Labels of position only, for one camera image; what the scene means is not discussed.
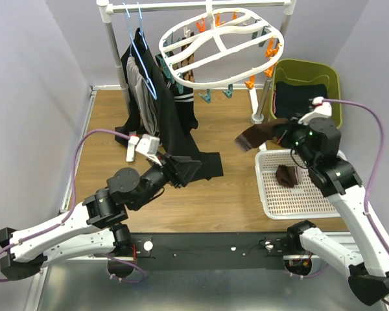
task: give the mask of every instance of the clothes hanger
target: clothes hanger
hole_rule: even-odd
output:
[[[143,22],[142,22],[143,16],[141,15],[140,4],[139,4],[138,2],[137,2],[137,5],[138,5],[138,14],[139,14],[139,16],[138,16],[138,22],[139,22],[139,24],[140,24],[140,31],[139,31],[139,32],[140,32],[140,36],[141,36],[142,39],[143,39],[145,49],[147,50],[147,49],[148,49],[148,47],[147,47],[147,42],[145,41],[144,31],[143,31]]]
[[[138,57],[138,59],[140,61],[140,64],[143,67],[143,70],[144,70],[144,73],[145,73],[145,79],[146,80],[144,80],[144,83],[147,86],[148,91],[154,97],[154,99],[157,100],[156,88],[154,87],[153,82],[151,81],[150,77],[148,76],[147,69],[144,66],[143,60],[141,59],[140,53],[138,52],[137,47],[136,47],[136,45],[134,43],[134,39],[132,37],[130,22],[128,21],[128,19],[130,18],[130,13],[128,12],[127,5],[125,3],[123,3],[123,5],[125,6],[125,10],[126,10],[126,14],[124,13],[124,16],[125,16],[125,21],[127,23],[128,32],[130,34],[131,46],[134,48],[134,50],[135,50],[135,52],[137,54],[137,57]]]

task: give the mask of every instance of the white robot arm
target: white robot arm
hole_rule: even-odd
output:
[[[389,295],[389,235],[370,204],[366,212],[365,189],[355,169],[337,156],[340,131],[327,115],[320,117],[323,111],[331,111],[330,103],[323,98],[314,100],[312,112],[277,126],[275,133],[282,147],[294,149],[301,157],[311,181],[345,221],[360,254],[307,220],[288,228],[289,247],[318,255],[348,278],[350,288],[363,303],[372,305]]]
[[[136,151],[152,165],[142,176],[133,168],[122,168],[107,180],[106,188],[76,205],[68,219],[61,214],[28,229],[0,230],[0,246],[13,245],[0,258],[1,272],[8,280],[30,277],[43,267],[82,255],[119,251],[122,255],[132,254],[130,232],[126,225],[120,224],[128,218],[125,207],[140,210],[160,196],[162,192],[157,193],[167,183],[176,188],[186,186],[201,165],[190,157],[158,153],[157,137],[144,135],[141,140],[132,139]]]

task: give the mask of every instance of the white plastic tray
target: white plastic tray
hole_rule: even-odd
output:
[[[338,155],[346,159],[341,151]],[[294,158],[304,166],[298,156],[294,155]],[[279,185],[275,177],[279,165],[296,166],[291,159],[290,149],[260,151],[255,156],[259,196],[269,218],[286,220],[340,217],[327,198],[324,198],[311,182],[307,170],[301,170],[302,182],[294,188]]]

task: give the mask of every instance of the white wall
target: white wall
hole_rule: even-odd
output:
[[[374,109],[387,134],[386,151],[371,196],[389,232],[389,0],[370,0],[333,63],[341,78],[342,98]],[[344,107],[342,149],[367,184],[379,143],[374,119]]]
[[[0,1],[0,229],[56,216],[88,99],[45,1]],[[0,310],[24,310],[30,284],[0,284]]]
[[[140,3],[176,1],[140,0]],[[110,45],[95,1],[46,0],[46,2],[72,48],[88,83],[118,84]],[[122,3],[121,0],[112,2],[116,5]],[[284,57],[332,64],[367,2],[368,0],[298,0],[286,35]],[[275,27],[280,26],[283,8],[251,9]],[[143,28],[153,54],[158,53],[158,41],[168,29],[203,12],[204,10],[188,10],[143,13]],[[123,53],[130,44],[124,15],[116,14],[113,25],[120,53]],[[138,27],[138,17],[137,14],[132,14],[132,28],[136,27]],[[202,57],[207,53],[208,47],[212,47],[212,44],[207,45],[203,51],[198,51],[195,57],[196,55]],[[230,61],[215,64],[214,70],[198,69],[195,71],[195,78],[199,82],[205,82],[227,77],[235,71],[245,71],[262,63],[263,54],[263,48],[247,50],[243,58],[236,56],[230,58]],[[263,75],[258,76],[257,81],[262,82]]]

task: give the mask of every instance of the white hanger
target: white hanger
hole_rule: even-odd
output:
[[[283,53],[283,46],[284,46],[284,38],[281,35],[281,33],[270,25],[265,19],[258,16],[255,12],[252,12],[251,10],[248,10],[246,8],[220,8],[213,10],[212,7],[212,0],[206,0],[206,13],[203,13],[199,16],[193,17],[191,19],[188,19],[186,21],[183,21],[176,26],[169,29],[160,39],[159,42],[159,50],[162,55],[162,57],[165,60],[165,63],[167,67],[170,70],[171,75],[173,78],[177,81],[177,83],[187,86],[187,87],[194,87],[197,89],[213,89],[216,87],[227,87],[228,85],[237,82],[239,80],[244,80],[246,78],[249,78],[250,76],[256,75],[258,73],[262,73],[264,70],[272,67],[276,64],[276,62],[281,58],[281,55]],[[215,24],[215,14],[221,14],[221,13],[227,13],[227,12],[236,12],[237,14],[244,14],[242,16],[237,17],[236,19],[233,19],[231,21],[226,22],[223,25],[216,26]],[[163,46],[166,39],[176,31],[185,31],[187,29],[187,26],[191,23],[194,23],[196,21],[199,21],[201,19],[207,19],[209,21],[209,30],[203,31],[195,36],[188,37],[186,39],[180,40],[179,42],[170,44],[168,46]],[[244,26],[244,23],[248,20],[253,19],[256,21],[256,23],[253,23],[251,25]],[[253,34],[254,32],[262,30],[262,28],[266,29],[267,34],[264,36],[259,36],[256,39],[252,39],[250,41],[244,42],[242,44],[239,44],[235,47],[231,47],[230,49],[227,49],[221,39],[221,35],[223,34]],[[214,81],[214,82],[191,82],[186,81],[182,78],[183,74],[195,69],[199,68],[203,65],[210,64],[214,62],[215,60],[219,60],[221,58],[224,58],[227,55],[239,53],[245,48],[251,47],[253,45],[256,45],[258,48],[259,43],[264,42],[266,40],[269,40],[270,38],[274,38],[274,41],[279,42],[279,49],[277,53],[271,57],[266,62],[264,61],[264,55],[263,55],[263,63],[259,67],[251,68],[246,70],[245,72],[239,73],[235,76],[231,76],[229,78],[220,80],[220,81]],[[173,65],[176,63],[179,63],[183,61],[184,59],[188,58],[190,55],[192,55],[197,49],[199,49],[205,42],[209,40],[214,40],[219,48],[219,52],[206,57],[202,60],[197,60],[187,66],[178,68],[176,70],[173,69]],[[175,53],[171,57],[167,57],[166,52],[178,49],[181,46],[188,45],[188,48],[186,48],[184,51]]]

